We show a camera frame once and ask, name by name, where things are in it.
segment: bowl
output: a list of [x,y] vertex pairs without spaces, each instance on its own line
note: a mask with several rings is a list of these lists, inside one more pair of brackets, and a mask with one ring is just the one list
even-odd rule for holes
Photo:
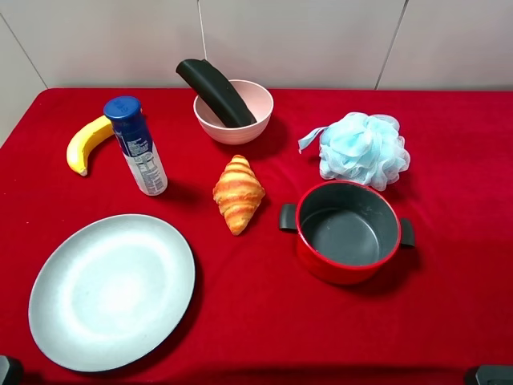
[[273,112],[273,97],[260,84],[248,80],[230,80],[230,83],[255,116],[256,123],[238,128],[226,128],[199,96],[194,99],[194,113],[201,127],[212,139],[224,144],[248,143],[265,130]]

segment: plate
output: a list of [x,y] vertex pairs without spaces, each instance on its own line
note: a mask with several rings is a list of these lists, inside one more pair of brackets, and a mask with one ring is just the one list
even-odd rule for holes
[[115,369],[169,336],[194,280],[192,251],[173,226],[139,214],[108,217],[48,258],[30,295],[30,332],[58,365]]

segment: table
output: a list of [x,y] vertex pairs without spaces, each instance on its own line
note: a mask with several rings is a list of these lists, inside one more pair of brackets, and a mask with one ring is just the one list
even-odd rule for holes
[[[513,93],[272,90],[264,133],[231,147],[204,134],[182,89],[50,89],[0,148],[0,354],[27,383],[462,383],[482,363],[513,363]],[[67,166],[74,133],[117,95],[134,95],[170,180],[162,196],[135,185],[114,139],[90,176]],[[384,196],[412,220],[415,250],[374,278],[336,287],[308,273],[280,207],[321,182],[317,145],[297,139],[347,112],[401,123],[410,170]],[[234,237],[212,188],[235,154],[267,197]],[[68,371],[38,350],[27,304],[45,260],[100,218],[144,213],[173,224],[195,254],[197,283],[176,331],[145,358],[110,373]]]

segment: spray can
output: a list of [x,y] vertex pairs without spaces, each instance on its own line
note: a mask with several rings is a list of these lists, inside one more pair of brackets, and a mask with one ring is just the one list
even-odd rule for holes
[[112,122],[115,137],[140,190],[159,195],[168,186],[155,143],[146,125],[141,102],[120,96],[105,104],[103,114]]

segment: black pot handle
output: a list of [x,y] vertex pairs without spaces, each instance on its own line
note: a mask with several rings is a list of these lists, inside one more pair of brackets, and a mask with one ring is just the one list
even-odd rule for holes
[[401,246],[415,247],[415,233],[411,222],[406,218],[401,218]]
[[285,203],[280,211],[280,230],[297,232],[296,205]]
[[0,355],[0,384],[19,385],[22,382],[23,365],[17,359]]

